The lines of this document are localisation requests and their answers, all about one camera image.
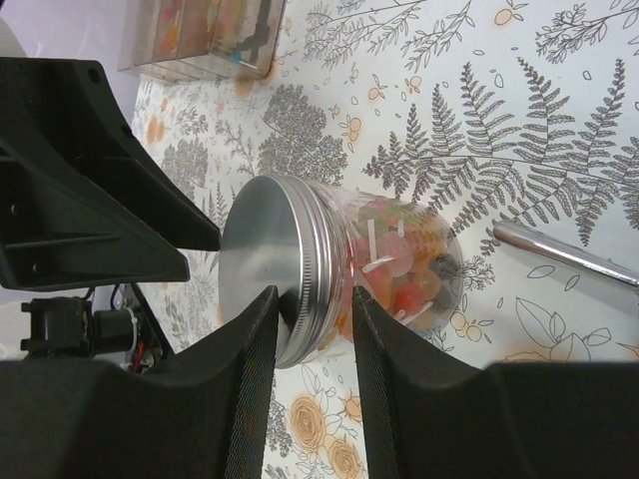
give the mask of wire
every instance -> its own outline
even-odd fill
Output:
[[[95,293],[96,293],[96,286],[91,286],[89,289],[87,289],[87,293],[82,297],[82,299],[86,301]]]
[[[133,372],[138,372],[140,368],[140,361],[142,360],[142,355],[144,354],[144,342],[138,344],[138,355],[136,357],[136,362],[133,364]]]
[[[111,299],[109,299],[109,305],[111,305],[111,309],[117,309],[116,307],[116,294],[118,293],[118,290],[120,289],[120,284],[116,284],[115,286],[113,286],[113,291],[111,292]]]

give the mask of table surface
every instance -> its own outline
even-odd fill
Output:
[[[428,339],[466,362],[636,360],[633,291],[489,230],[515,218],[639,270],[639,4],[525,1],[291,0],[268,78],[143,83],[133,129],[218,225],[265,173],[433,205],[465,294]],[[178,350],[220,326],[218,257],[186,256],[189,282],[144,286]],[[352,350],[276,372],[264,467],[367,477]]]

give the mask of tablecloth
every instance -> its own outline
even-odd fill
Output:
[[[637,0],[290,0],[267,78],[144,82],[133,130],[220,226],[258,174],[433,206],[464,295],[424,338],[466,362],[636,360],[633,291],[490,231],[516,219],[639,269],[638,16]],[[218,256],[185,254],[189,282],[143,288],[178,350],[221,325]],[[267,442],[266,478],[367,477],[352,350],[276,372]]]

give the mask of metal lid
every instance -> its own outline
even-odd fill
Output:
[[[326,332],[335,275],[327,222],[318,195],[295,177],[252,179],[229,213],[220,257],[224,318],[233,319],[265,287],[277,286],[277,367],[300,362]]]

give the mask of silver handle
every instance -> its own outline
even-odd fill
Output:
[[[532,228],[504,221],[497,223],[492,232],[500,241],[556,259],[584,271],[601,274],[639,290],[639,273]]]

